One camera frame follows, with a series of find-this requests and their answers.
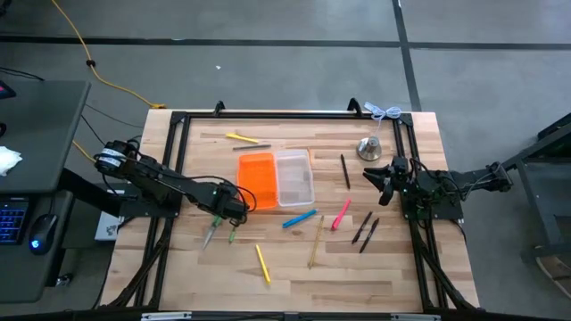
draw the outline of computer mouse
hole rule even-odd
[[[36,255],[44,255],[52,248],[54,242],[57,216],[44,214],[36,218],[29,230],[29,250]]]

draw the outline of gray floor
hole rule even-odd
[[[61,0],[60,5],[86,37],[398,40],[390,0],[102,0],[97,5]],[[410,41],[571,42],[568,0],[401,0],[401,6]],[[0,32],[72,35],[46,0],[14,2],[0,19]],[[170,108],[211,108],[221,99],[228,108],[341,110],[355,96],[410,110],[400,49],[89,48],[106,78]],[[93,79],[78,45],[0,43],[0,52],[0,66],[48,79],[90,80],[90,104],[126,121],[145,121],[143,103]],[[569,51],[413,50],[411,56],[422,109],[437,113],[452,169],[504,161],[571,111]],[[140,134],[90,110],[84,115],[105,140]],[[91,153],[101,148],[84,124],[76,139]],[[100,179],[75,150],[68,167]],[[570,318],[571,300],[518,257],[542,241],[542,232],[519,178],[513,178],[509,193],[473,193],[464,206],[481,305],[495,312]],[[77,261],[84,262],[76,268],[80,282],[47,293],[38,304],[0,306],[0,314],[90,308],[110,253],[99,251],[78,254]]]

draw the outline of gray desk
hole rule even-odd
[[[74,195],[55,191],[62,189],[63,173],[74,175],[63,170],[63,165],[90,85],[85,81],[12,81],[8,85],[17,96],[0,100],[0,119],[8,127],[0,145],[21,152],[23,160],[7,177],[0,177],[0,194],[29,196],[31,202],[21,244],[0,246],[0,303],[32,302],[59,273]],[[37,217],[49,213],[52,197],[52,214],[59,217],[54,244],[47,254],[33,255],[29,230]]]
[[[0,177],[0,193],[51,193],[57,187],[90,85],[85,81],[7,83],[16,97],[0,100],[6,133],[0,145],[22,161]]]

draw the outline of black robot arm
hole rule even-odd
[[[244,197],[239,188],[224,178],[185,177],[153,157],[141,154],[137,146],[129,142],[109,142],[95,158],[95,167],[103,175],[128,180],[140,191],[137,199],[121,204],[122,216],[129,216],[123,213],[124,203],[139,201],[156,205],[160,210],[172,209],[180,204],[180,196],[184,195],[200,210],[228,218],[234,226],[246,221],[250,207],[241,201]],[[198,178],[217,178],[222,182],[198,182]]]
[[[383,168],[365,169],[363,176],[382,193],[379,204],[387,205],[393,198],[393,191],[399,191],[406,203],[413,203],[419,208],[442,204],[455,206],[475,190],[507,192],[512,186],[508,173],[499,162],[464,173],[429,170],[415,159],[410,159],[415,170],[409,171],[408,165],[406,158],[394,157],[391,164]]]

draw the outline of wooden table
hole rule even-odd
[[[141,152],[161,160],[171,111],[149,111]],[[447,169],[443,145],[431,112],[413,113],[420,159],[430,169]],[[310,149],[316,201],[310,206],[255,211],[237,229],[228,244],[231,225],[224,222],[210,245],[202,251],[212,216],[183,201],[175,221],[164,279],[161,310],[245,310],[399,312],[420,311],[418,282],[408,224],[401,216],[395,195],[386,207],[377,204],[378,190],[362,175],[365,167],[381,167],[396,154],[390,122],[379,131],[383,156],[365,162],[355,152],[356,143],[375,132],[377,124],[365,120],[299,119],[193,119],[183,174],[216,175],[236,182],[239,155],[232,147],[244,142],[225,138],[228,132],[255,137],[271,150]],[[409,144],[403,130],[407,156]],[[176,159],[178,138],[172,159]],[[340,153],[347,162],[351,190],[345,186]],[[338,230],[331,224],[352,199]],[[319,214],[294,227],[281,223],[307,210]],[[361,222],[373,210],[380,218],[364,253],[359,254],[373,219],[361,241],[352,245]],[[321,215],[325,215],[315,266],[307,268]],[[102,304],[120,293],[141,264],[148,218],[137,218],[120,230],[103,289]],[[448,221],[434,223],[443,270],[472,304],[477,305],[468,253],[458,228]],[[267,285],[254,249],[259,244],[272,282]],[[436,302],[434,281],[427,268],[431,298]]]

